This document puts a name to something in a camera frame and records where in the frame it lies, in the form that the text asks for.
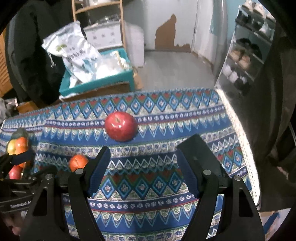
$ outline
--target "drawstring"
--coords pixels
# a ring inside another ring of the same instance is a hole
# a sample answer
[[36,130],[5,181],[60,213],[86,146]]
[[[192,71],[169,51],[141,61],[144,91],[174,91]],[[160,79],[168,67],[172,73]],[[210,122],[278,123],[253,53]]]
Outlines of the drawstring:
[[54,61],[52,60],[52,56],[51,56],[51,54],[48,53],[48,56],[49,56],[49,58],[50,58],[50,61],[52,62],[51,67],[52,67],[52,68],[55,67],[56,64],[55,64]]

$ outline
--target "teal box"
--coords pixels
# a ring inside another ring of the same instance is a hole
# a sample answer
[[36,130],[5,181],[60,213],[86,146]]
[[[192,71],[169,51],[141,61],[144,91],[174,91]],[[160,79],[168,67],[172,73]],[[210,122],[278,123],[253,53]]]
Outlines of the teal box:
[[[124,58],[127,62],[130,63],[126,51],[124,48],[112,49],[108,51],[101,52],[102,55],[108,54],[112,51],[118,50],[120,57]],[[111,85],[120,82],[129,82],[130,91],[135,90],[135,84],[133,81],[133,70],[123,71],[117,75],[108,76],[99,80],[93,80],[88,83],[84,83],[81,85],[74,86],[73,88],[69,88],[70,86],[70,73],[66,70],[62,79],[61,86],[59,88],[59,92],[62,96],[67,96],[72,93],[82,93],[86,91],[91,91],[106,85]]]

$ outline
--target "shoe rack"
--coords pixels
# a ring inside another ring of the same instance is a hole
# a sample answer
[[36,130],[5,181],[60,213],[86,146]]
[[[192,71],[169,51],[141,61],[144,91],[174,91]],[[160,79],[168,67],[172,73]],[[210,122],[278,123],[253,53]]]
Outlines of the shoe rack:
[[275,22],[243,6],[239,6],[235,23],[227,56],[215,84],[231,99],[248,94],[267,57],[275,29]]

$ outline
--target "blue patterned tablecloth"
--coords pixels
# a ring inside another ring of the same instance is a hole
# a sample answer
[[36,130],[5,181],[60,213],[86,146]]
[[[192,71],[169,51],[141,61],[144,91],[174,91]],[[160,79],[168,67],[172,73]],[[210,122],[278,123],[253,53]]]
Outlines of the blue patterned tablecloth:
[[[104,120],[126,111],[139,124],[127,143],[110,139]],[[69,170],[77,153],[94,158],[102,146],[111,161],[100,189],[89,199],[106,240],[180,240],[192,218],[197,199],[189,193],[176,160],[176,146],[198,133],[230,176],[252,185],[242,150],[219,95],[211,89],[136,92],[103,96],[30,112],[6,120],[0,150],[17,128],[29,132],[36,151],[33,171],[54,164]],[[209,237],[215,235],[222,207],[218,196]],[[77,236],[69,197],[64,195],[68,227]]]

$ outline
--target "white box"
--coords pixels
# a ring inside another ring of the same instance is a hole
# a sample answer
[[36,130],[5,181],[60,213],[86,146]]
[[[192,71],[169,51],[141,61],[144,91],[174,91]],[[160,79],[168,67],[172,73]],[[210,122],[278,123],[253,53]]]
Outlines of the white box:
[[122,46],[120,21],[93,24],[83,29],[87,41],[96,49],[105,49]]

